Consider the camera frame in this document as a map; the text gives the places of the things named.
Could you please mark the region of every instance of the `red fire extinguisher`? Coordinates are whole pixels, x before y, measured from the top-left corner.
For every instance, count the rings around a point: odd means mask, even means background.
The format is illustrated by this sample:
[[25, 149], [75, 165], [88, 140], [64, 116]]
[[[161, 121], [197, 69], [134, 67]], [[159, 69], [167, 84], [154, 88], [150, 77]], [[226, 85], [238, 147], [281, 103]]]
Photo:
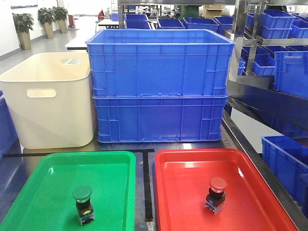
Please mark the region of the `red fire extinguisher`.
[[103, 10], [101, 10], [100, 12], [99, 12], [99, 14], [98, 14], [98, 20], [99, 21], [101, 21], [101, 20], [103, 20], [104, 18], [105, 18], [105, 14], [104, 14], [104, 11]]

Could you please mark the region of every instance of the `red tray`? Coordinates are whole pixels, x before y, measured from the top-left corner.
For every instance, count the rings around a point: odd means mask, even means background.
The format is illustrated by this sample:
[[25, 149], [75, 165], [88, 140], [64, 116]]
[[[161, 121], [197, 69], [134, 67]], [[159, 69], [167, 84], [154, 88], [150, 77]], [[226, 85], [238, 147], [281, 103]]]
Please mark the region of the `red tray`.
[[[163, 150], [155, 157], [155, 176], [159, 231], [297, 230], [250, 158], [238, 150]], [[217, 215], [204, 207], [215, 176], [228, 183]]]

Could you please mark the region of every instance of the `white wall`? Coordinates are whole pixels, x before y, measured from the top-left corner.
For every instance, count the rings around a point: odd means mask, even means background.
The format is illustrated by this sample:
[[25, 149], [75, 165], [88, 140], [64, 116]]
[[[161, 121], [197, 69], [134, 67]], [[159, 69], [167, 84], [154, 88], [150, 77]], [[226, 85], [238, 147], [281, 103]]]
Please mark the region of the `white wall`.
[[[44, 35], [44, 30], [38, 21], [38, 9], [41, 7], [57, 6], [57, 0], [38, 0], [38, 7], [11, 9], [11, 1], [0, 0], [0, 56], [19, 48], [19, 41], [15, 31], [12, 13], [30, 13], [34, 18], [33, 31], [30, 38], [35, 39]], [[58, 30], [58, 24], [53, 23], [53, 30]]]

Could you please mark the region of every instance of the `blue crate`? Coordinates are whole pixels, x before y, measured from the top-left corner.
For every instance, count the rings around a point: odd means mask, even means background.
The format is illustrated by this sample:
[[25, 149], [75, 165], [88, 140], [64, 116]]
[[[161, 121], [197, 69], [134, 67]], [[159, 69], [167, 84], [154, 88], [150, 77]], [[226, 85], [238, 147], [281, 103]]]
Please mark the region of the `blue crate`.
[[294, 20], [291, 25], [290, 37], [298, 39], [308, 39], [308, 22]]
[[102, 30], [88, 53], [96, 97], [225, 95], [234, 42], [210, 30]]
[[266, 50], [272, 58], [275, 58], [276, 52], [288, 51], [286, 48], [282, 46], [263, 46], [263, 49]]
[[119, 14], [118, 13], [111, 13], [110, 19], [111, 19], [111, 21], [119, 21]]
[[301, 205], [305, 184], [301, 174], [308, 173], [308, 148], [286, 136], [262, 137], [263, 160]]
[[142, 20], [142, 21], [149, 20], [146, 14], [126, 14], [125, 19], [126, 20]]
[[260, 23], [268, 29], [288, 29], [295, 16], [279, 10], [265, 10], [260, 16]]
[[224, 35], [225, 30], [231, 30], [233, 25], [233, 17], [214, 17], [219, 24], [218, 33]]
[[255, 57], [253, 71], [258, 76], [272, 76], [275, 70], [275, 60], [267, 54], [259, 54]]
[[[241, 57], [248, 62], [250, 47], [243, 47]], [[269, 54], [266, 50], [263, 49], [261, 46], [257, 46], [256, 54]]]
[[0, 158], [8, 152], [17, 139], [14, 124], [2, 91], [0, 94]]
[[293, 16], [295, 16], [297, 19], [303, 20], [305, 22], [308, 22], [308, 18], [304, 18], [302, 16], [299, 16], [299, 13], [293, 13]]
[[308, 99], [308, 51], [278, 52], [274, 89]]
[[250, 28], [254, 27], [255, 24], [255, 17], [254, 17], [254, 13], [248, 13], [247, 14], [247, 19], [246, 19], [246, 25]]
[[157, 29], [185, 29], [179, 19], [158, 19]]
[[152, 29], [148, 21], [142, 21], [142, 20], [126, 20], [126, 28], [145, 29], [145, 30]]
[[265, 26], [261, 27], [260, 36], [264, 39], [287, 39], [292, 28], [289, 29], [270, 29]]
[[227, 97], [94, 97], [98, 141], [218, 141]]
[[218, 23], [212, 18], [187, 18], [184, 17], [184, 25], [186, 29], [208, 29], [217, 32]]
[[308, 51], [308, 46], [286, 46], [285, 47], [288, 51]]
[[301, 174], [300, 179], [305, 185], [302, 212], [308, 218], [308, 174]]

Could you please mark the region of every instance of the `plant pot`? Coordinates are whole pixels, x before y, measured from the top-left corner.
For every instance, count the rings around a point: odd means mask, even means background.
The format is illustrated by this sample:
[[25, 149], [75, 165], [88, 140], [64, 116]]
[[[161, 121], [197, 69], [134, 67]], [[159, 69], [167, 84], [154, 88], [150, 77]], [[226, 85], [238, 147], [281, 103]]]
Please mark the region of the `plant pot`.
[[19, 38], [21, 49], [30, 50], [31, 49], [30, 34], [27, 32], [18, 32], [17, 35]]
[[61, 34], [66, 33], [66, 20], [58, 20], [59, 29]]
[[53, 39], [52, 23], [44, 23], [43, 28], [44, 28], [44, 31], [45, 31], [46, 38], [48, 38], [48, 39], [52, 38]]

